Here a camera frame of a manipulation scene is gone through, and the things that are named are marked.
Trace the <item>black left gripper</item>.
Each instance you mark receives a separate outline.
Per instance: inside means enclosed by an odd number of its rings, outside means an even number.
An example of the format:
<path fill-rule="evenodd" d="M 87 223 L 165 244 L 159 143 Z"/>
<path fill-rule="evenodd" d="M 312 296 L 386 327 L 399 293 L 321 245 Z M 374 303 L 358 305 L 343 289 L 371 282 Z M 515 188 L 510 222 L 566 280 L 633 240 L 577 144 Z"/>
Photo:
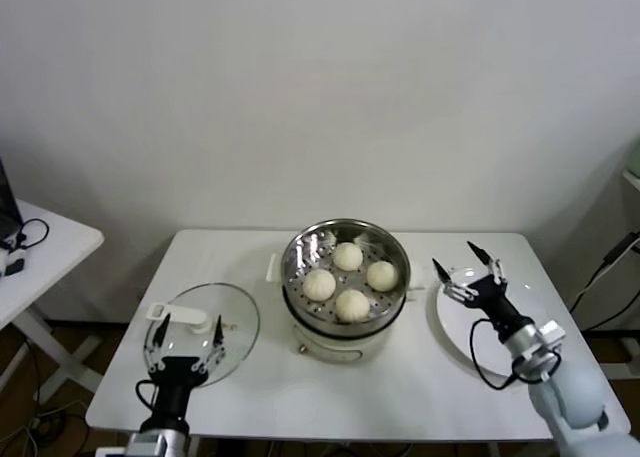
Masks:
<path fill-rule="evenodd" d="M 153 321 L 144 343 L 144 360 L 148 372 L 159 369 L 163 345 L 170 324 L 170 315 Z M 197 346 L 196 357 L 165 357 L 164 369 L 157 371 L 152 381 L 157 395 L 152 404 L 149 429 L 188 430 L 186 413 L 191 392 L 204 384 L 208 372 L 213 372 L 225 358 L 222 316 L 213 331 Z"/>

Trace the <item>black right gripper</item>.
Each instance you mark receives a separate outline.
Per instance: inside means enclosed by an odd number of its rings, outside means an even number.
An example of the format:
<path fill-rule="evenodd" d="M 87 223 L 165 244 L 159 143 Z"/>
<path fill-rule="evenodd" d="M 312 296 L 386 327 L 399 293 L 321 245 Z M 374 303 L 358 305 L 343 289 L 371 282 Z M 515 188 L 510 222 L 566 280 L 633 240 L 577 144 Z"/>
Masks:
<path fill-rule="evenodd" d="M 465 306 L 482 310 L 498 334 L 499 341 L 507 341 L 520 329 L 533 324 L 533 320 L 521 314 L 506 296 L 507 283 L 501 261 L 484 248 L 471 241 L 467 245 L 490 276 L 472 282 L 467 287 L 455 282 L 448 271 L 433 259 L 433 267 L 443 286 L 443 292 L 455 301 L 467 301 Z"/>

